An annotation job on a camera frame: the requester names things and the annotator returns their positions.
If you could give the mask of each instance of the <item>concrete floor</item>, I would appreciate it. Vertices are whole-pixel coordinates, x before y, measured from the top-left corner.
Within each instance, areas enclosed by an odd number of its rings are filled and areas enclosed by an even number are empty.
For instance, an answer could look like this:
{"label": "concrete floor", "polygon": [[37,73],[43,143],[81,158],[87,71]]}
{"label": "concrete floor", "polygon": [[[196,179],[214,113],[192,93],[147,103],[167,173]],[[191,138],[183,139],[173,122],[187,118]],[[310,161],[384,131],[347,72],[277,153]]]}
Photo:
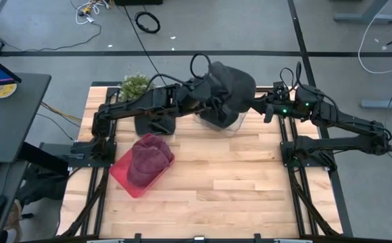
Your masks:
{"label": "concrete floor", "polygon": [[[84,3],[73,0],[75,5]],[[364,25],[333,21],[335,12],[360,12],[371,1],[295,0],[297,14],[308,51],[357,51]],[[288,4],[281,0],[165,0],[160,6],[147,6],[161,22],[156,35],[139,31],[150,51],[185,50],[259,50],[299,51]],[[132,16],[141,7],[129,7]],[[392,1],[384,14],[392,14]],[[102,33],[90,43],[62,51],[140,51],[134,32],[116,8],[101,9],[94,16],[103,26]],[[8,0],[0,14],[0,37],[20,49],[40,49],[71,45],[96,33],[96,26],[79,26],[69,1]],[[363,51],[383,51],[392,40],[392,25],[372,26]],[[11,47],[4,51],[15,51]],[[185,79],[190,76],[190,57],[152,57],[160,72]],[[211,56],[214,61],[249,72],[259,85],[278,81],[283,67],[295,68],[300,57]],[[0,62],[13,72],[52,75],[45,102],[81,117],[92,81],[116,81],[125,75],[155,73],[146,57],[2,57]],[[392,69],[392,57],[363,58],[368,68]],[[340,110],[364,119],[384,121],[385,111],[364,110],[362,99],[389,99],[392,73],[369,74],[351,57],[311,57],[316,85],[336,100]],[[196,61],[196,72],[206,64]],[[41,109],[39,113],[56,119],[68,134],[77,137],[78,128]],[[392,131],[392,111],[387,120]],[[339,129],[329,130],[331,137],[349,136]],[[50,121],[36,118],[27,141],[70,144]],[[392,239],[392,160],[359,152],[336,155],[339,176],[355,237]],[[60,204],[42,200],[25,208],[36,217],[23,221],[24,240],[49,238],[57,223]]]}

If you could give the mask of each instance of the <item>wooden tabletop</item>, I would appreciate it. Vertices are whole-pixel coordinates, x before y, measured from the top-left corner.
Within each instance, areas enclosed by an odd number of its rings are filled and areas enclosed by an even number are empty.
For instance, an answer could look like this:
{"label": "wooden tabletop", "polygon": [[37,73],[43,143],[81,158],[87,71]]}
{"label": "wooden tabletop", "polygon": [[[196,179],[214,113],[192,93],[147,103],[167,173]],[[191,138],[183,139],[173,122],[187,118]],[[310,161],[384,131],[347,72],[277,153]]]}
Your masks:
{"label": "wooden tabletop", "polygon": [[[106,90],[91,87],[79,140],[91,139],[93,115]],[[132,198],[109,177],[100,238],[133,238],[135,233],[143,238],[253,238],[254,233],[263,238],[298,237],[289,177],[280,155],[278,119],[273,117],[269,124],[263,119],[250,110],[238,132],[228,138],[196,122],[193,115],[177,118],[175,134],[164,137],[176,160],[144,196]],[[292,140],[289,124],[287,128]],[[299,135],[318,138],[316,127],[308,121],[297,121],[297,130]],[[138,139],[133,118],[120,119],[116,159]],[[305,170],[315,207],[341,232],[328,173],[322,167]],[[90,176],[91,169],[83,168],[70,178],[58,234],[84,207]],[[308,214],[301,208],[309,234]],[[95,218],[91,215],[89,232]]]}

